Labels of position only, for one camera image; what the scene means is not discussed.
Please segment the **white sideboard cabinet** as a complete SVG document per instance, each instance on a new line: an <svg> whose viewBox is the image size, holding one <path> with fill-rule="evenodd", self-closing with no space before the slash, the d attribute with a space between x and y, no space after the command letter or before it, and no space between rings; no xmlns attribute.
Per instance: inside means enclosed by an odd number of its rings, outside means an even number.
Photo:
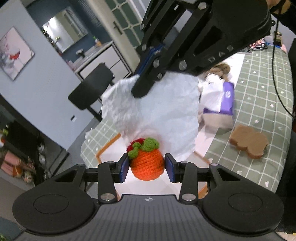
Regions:
<svg viewBox="0 0 296 241"><path fill-rule="evenodd" d="M95 48L84 59L80 59L74 73L80 80L84 80L101 63L113 73L113 83L132 74L131 68L112 41Z"/></svg>

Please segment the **purple tissue box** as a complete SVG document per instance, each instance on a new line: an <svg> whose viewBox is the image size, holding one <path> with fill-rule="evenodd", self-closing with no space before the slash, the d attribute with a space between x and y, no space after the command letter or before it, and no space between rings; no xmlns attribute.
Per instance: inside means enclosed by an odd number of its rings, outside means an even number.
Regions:
<svg viewBox="0 0 296 241"><path fill-rule="evenodd" d="M234 84L218 75L208 74L198 84L201 92L199 115L209 128L232 129L234 126Z"/></svg>

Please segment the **white drawstring cloth bag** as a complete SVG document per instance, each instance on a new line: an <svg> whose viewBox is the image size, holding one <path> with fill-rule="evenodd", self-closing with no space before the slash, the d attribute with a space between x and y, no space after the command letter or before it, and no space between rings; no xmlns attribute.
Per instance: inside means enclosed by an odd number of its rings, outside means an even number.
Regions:
<svg viewBox="0 0 296 241"><path fill-rule="evenodd" d="M132 95L139 76L119 80L102 95L102 116L115 125L126 145L154 138L162 154L186 160L198 134L199 90L196 77L167 72L142 98Z"/></svg>

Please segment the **wall mirror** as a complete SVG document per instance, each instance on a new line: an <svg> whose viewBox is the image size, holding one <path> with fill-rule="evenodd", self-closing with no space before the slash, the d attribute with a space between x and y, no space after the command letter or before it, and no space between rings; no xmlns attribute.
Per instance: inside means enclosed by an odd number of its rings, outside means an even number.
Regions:
<svg viewBox="0 0 296 241"><path fill-rule="evenodd" d="M87 29L70 6L46 21L41 29L53 47L61 54L88 34Z"/></svg>

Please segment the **brown bear-shaped sponge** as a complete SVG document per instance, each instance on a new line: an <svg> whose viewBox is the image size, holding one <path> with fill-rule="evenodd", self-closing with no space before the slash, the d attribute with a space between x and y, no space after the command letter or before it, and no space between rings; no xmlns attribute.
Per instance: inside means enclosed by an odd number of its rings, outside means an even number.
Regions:
<svg viewBox="0 0 296 241"><path fill-rule="evenodd" d="M238 150L246 151L250 158L260 159L268 145L268 138L251 126L238 125L232 131L229 142Z"/></svg>

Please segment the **black chair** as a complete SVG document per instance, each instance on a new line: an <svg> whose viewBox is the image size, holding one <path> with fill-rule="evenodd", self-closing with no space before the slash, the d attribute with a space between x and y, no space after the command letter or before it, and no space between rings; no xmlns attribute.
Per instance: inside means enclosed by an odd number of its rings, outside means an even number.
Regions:
<svg viewBox="0 0 296 241"><path fill-rule="evenodd" d="M101 111L95 111L91 105L100 99L102 94L112 85L114 75L104 63L100 63L68 96L80 110L88 110L99 121L102 121Z"/></svg>

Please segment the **brown plush dog toy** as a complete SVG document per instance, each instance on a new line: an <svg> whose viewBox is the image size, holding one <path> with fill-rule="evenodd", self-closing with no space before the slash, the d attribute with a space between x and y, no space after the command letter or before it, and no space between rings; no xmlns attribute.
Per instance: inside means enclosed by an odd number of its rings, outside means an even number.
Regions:
<svg viewBox="0 0 296 241"><path fill-rule="evenodd" d="M228 74L230 72L230 66L227 63L219 63L208 70L208 74L215 74L225 82L229 81Z"/></svg>

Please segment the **framed wall picture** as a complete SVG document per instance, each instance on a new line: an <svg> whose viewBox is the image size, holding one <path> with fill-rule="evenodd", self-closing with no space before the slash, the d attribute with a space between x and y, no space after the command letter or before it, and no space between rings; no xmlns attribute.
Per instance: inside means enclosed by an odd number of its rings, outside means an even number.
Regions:
<svg viewBox="0 0 296 241"><path fill-rule="evenodd" d="M11 81L15 81L34 55L35 52L15 27L11 27L1 38L1 69Z"/></svg>

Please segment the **white printed table runner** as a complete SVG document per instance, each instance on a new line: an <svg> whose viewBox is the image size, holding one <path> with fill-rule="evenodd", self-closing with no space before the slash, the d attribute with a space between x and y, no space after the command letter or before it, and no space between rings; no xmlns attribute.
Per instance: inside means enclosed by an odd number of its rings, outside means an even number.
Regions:
<svg viewBox="0 0 296 241"><path fill-rule="evenodd" d="M244 60L244 54L234 54L231 57L227 58L225 60L225 63L227 63L230 66L230 72L228 74L229 82L232 82L234 84L234 88L236 87L236 84L238 82L238 78L241 72L241 68L243 65ZM195 76L198 80L198 84L200 82L205 81L208 74L201 74L199 76ZM199 122L199 128L198 128L198 134L195 138L195 149L193 152L198 152L199 154L205 154L213 141L215 134L218 130L231 130L231 129L224 129L224 128L209 128L204 125L203 121L200 118L198 110L198 122ZM114 138L112 138L103 148L101 148L98 151L98 159L101 162L106 161L116 161L118 160L122 154L126 151L126 148L128 145L125 144L121 134L117 131L117 134Z"/></svg>

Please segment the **orange crochet fruit toy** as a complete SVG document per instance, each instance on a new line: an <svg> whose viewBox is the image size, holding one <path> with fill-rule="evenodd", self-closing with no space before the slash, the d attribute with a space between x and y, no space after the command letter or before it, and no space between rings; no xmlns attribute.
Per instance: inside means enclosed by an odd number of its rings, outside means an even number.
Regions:
<svg viewBox="0 0 296 241"><path fill-rule="evenodd" d="M138 138L127 147L130 168L135 178L152 181L161 176L165 161L154 138Z"/></svg>

